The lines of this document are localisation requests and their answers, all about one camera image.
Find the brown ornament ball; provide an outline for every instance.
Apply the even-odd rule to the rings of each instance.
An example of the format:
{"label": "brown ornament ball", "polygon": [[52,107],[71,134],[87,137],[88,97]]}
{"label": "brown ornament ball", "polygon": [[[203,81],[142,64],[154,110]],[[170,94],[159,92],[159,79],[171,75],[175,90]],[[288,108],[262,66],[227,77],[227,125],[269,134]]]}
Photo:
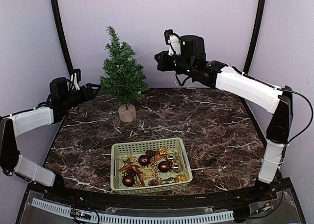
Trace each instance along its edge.
{"label": "brown ornament ball", "polygon": [[138,162],[142,166],[148,166],[151,163],[151,159],[147,155],[141,155],[138,158]]}
{"label": "brown ornament ball", "polygon": [[123,185],[125,185],[127,187],[131,187],[132,185],[135,184],[134,177],[132,177],[131,175],[126,175],[123,177],[122,183],[123,183]]}
{"label": "brown ornament ball", "polygon": [[167,161],[162,161],[158,164],[158,169],[160,172],[167,172],[170,169],[170,165]]}

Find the white cable tie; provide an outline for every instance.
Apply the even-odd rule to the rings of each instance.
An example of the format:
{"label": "white cable tie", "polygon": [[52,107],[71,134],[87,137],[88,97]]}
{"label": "white cable tie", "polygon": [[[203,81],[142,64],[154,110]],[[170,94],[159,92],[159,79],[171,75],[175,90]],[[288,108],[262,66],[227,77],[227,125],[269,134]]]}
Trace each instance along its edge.
{"label": "white cable tie", "polygon": [[35,181],[35,177],[36,177],[37,169],[38,169],[38,164],[36,164],[35,174],[34,174],[34,177],[33,177],[32,181]]}
{"label": "white cable tie", "polygon": [[285,161],[285,157],[284,157],[283,161],[279,163],[279,165],[283,164],[283,163],[284,163],[284,161]]}
{"label": "white cable tie", "polygon": [[271,161],[271,160],[268,160],[268,159],[266,159],[266,158],[264,158],[264,160],[267,161],[267,162],[269,162],[269,163],[271,163],[271,164],[274,164],[274,165],[280,165],[280,164],[282,164],[282,162],[275,163],[275,162],[273,162],[273,161]]}

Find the christmas ornament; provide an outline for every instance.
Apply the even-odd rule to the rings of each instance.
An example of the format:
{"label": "christmas ornament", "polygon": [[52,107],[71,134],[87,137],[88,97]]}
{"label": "christmas ornament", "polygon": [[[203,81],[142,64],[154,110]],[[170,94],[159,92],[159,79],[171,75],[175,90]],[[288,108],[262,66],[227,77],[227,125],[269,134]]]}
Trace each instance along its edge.
{"label": "christmas ornament", "polygon": [[168,179],[163,180],[163,183],[169,184],[169,181],[174,181],[174,180],[175,180],[174,177],[169,177]]}
{"label": "christmas ornament", "polygon": [[167,148],[160,148],[160,149],[159,149],[159,156],[160,156],[161,158],[165,158],[166,155],[167,155]]}
{"label": "christmas ornament", "polygon": [[176,156],[174,154],[167,154],[166,159],[169,162],[175,162],[177,158],[176,158]]}
{"label": "christmas ornament", "polygon": [[147,155],[141,155],[141,156],[139,156],[139,158],[138,158],[138,162],[139,162],[139,164],[141,164],[142,166],[148,166],[148,165],[151,163],[150,160],[151,160],[151,159],[150,159]]}
{"label": "christmas ornament", "polygon": [[123,177],[122,183],[123,183],[123,185],[125,185],[127,187],[131,187],[135,183],[134,177],[132,177],[131,175],[126,175]]}
{"label": "christmas ornament", "polygon": [[131,154],[129,154],[125,160],[122,160],[122,162],[123,162],[123,165],[119,169],[120,172],[124,171],[125,169],[127,169],[131,165],[137,164],[138,159],[133,157]]}
{"label": "christmas ornament", "polygon": [[158,180],[151,180],[149,183],[148,183],[149,186],[157,186],[159,185],[159,181]]}
{"label": "christmas ornament", "polygon": [[159,154],[159,151],[155,154],[154,160],[155,160],[155,161],[162,160],[162,158],[161,158],[161,156],[160,156],[160,154]]}
{"label": "christmas ornament", "polygon": [[170,169],[170,165],[167,161],[162,161],[158,164],[158,169],[160,172],[167,172]]}
{"label": "christmas ornament", "polygon": [[136,181],[134,186],[136,186],[136,187],[145,187],[145,185],[143,185],[143,183],[141,183],[139,181]]}
{"label": "christmas ornament", "polygon": [[183,182],[183,181],[187,181],[187,177],[186,176],[175,176],[175,181],[176,182]]}
{"label": "christmas ornament", "polygon": [[173,163],[171,167],[171,171],[174,173],[179,173],[181,172],[181,164],[179,163]]}
{"label": "christmas ornament", "polygon": [[146,150],[146,155],[150,158],[150,159],[152,159],[153,157],[155,157],[155,155],[156,155],[156,153],[158,153],[157,151],[153,151],[153,150]]}
{"label": "christmas ornament", "polygon": [[136,171],[132,167],[130,167],[130,168],[127,168],[126,174],[130,176],[136,176]]}
{"label": "christmas ornament", "polygon": [[153,167],[152,169],[139,168],[139,170],[142,172],[139,177],[143,180],[147,180],[152,178],[153,176],[157,176],[158,173],[158,170],[155,167]]}

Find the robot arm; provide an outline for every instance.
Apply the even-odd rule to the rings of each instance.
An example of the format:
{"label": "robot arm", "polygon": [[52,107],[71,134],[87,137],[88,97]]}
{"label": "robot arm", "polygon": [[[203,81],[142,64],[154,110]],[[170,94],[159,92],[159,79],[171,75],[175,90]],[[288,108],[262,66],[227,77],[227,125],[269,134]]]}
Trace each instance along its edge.
{"label": "robot arm", "polygon": [[75,69],[71,80],[57,78],[50,83],[51,94],[46,102],[30,110],[0,117],[0,166],[4,174],[12,176],[15,173],[47,187],[60,182],[60,175],[24,157],[17,149],[15,139],[36,128],[60,122],[71,107],[94,99],[100,86],[86,84],[80,87],[79,81],[80,70]]}
{"label": "robot arm", "polygon": [[165,31],[164,35],[170,49],[155,55],[159,71],[175,71],[180,85],[183,84],[177,75],[187,75],[185,81],[191,78],[192,82],[233,93],[273,115],[267,128],[267,147],[257,179],[257,183],[271,183],[282,163],[292,123],[292,95],[287,92],[291,88],[262,82],[215,60],[206,61],[204,40],[201,37],[189,35],[178,38],[171,29]]}

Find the christmas decoration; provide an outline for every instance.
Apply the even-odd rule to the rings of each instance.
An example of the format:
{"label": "christmas decoration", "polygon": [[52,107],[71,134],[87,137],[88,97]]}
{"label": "christmas decoration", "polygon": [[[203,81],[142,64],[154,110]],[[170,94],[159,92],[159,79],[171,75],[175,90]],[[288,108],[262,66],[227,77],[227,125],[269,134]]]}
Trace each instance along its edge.
{"label": "christmas decoration", "polygon": [[130,168],[127,168],[126,174],[130,176],[136,176],[136,171],[132,167],[130,167]]}
{"label": "christmas decoration", "polygon": [[160,148],[160,149],[159,149],[159,156],[160,156],[161,158],[165,158],[166,155],[167,155],[167,148]]}
{"label": "christmas decoration", "polygon": [[122,160],[123,162],[123,166],[122,168],[120,168],[120,172],[126,170],[127,168],[129,168],[131,165],[135,165],[138,163],[138,159],[133,157],[131,154],[128,155],[127,159]]}
{"label": "christmas decoration", "polygon": [[143,183],[136,181],[134,186],[136,187],[145,187],[145,185],[143,185]]}
{"label": "christmas decoration", "polygon": [[146,150],[146,155],[150,158],[150,159],[152,159],[155,155],[156,155],[156,153],[158,153],[157,151],[153,151],[153,150]]}
{"label": "christmas decoration", "polygon": [[143,180],[150,179],[153,176],[156,177],[158,173],[158,170],[156,168],[153,168],[153,169],[140,168],[139,170],[142,172],[142,174],[140,175],[140,178]]}
{"label": "christmas decoration", "polygon": [[149,90],[149,85],[144,82],[143,66],[134,58],[132,47],[120,41],[113,27],[109,26],[106,31],[111,43],[105,47],[109,51],[109,58],[104,61],[106,77],[101,76],[101,86],[109,99],[122,104],[118,110],[120,119],[131,122],[136,117],[136,111],[130,103],[144,99],[143,93]]}
{"label": "christmas decoration", "polygon": [[179,163],[173,163],[171,167],[171,171],[174,173],[179,173],[181,172],[181,164]]}
{"label": "christmas decoration", "polygon": [[170,169],[170,165],[167,161],[162,161],[158,164],[158,169],[160,172],[167,172]]}
{"label": "christmas decoration", "polygon": [[187,181],[187,177],[186,176],[175,176],[174,177],[176,182],[183,182],[183,181]]}
{"label": "christmas decoration", "polygon": [[123,183],[123,185],[125,185],[127,187],[131,187],[135,183],[134,177],[132,177],[131,175],[126,175],[123,177],[122,183]]}
{"label": "christmas decoration", "polygon": [[156,180],[156,179],[153,179],[151,180],[149,183],[148,183],[149,186],[157,186],[159,185],[159,181]]}
{"label": "christmas decoration", "polygon": [[138,158],[138,162],[139,162],[139,164],[141,164],[142,166],[148,166],[148,165],[151,163],[150,160],[151,160],[151,159],[150,159],[147,155],[141,155],[141,156],[139,156],[139,158]]}
{"label": "christmas decoration", "polygon": [[167,161],[169,162],[175,162],[176,161],[176,156],[174,154],[167,154],[167,157],[166,157]]}

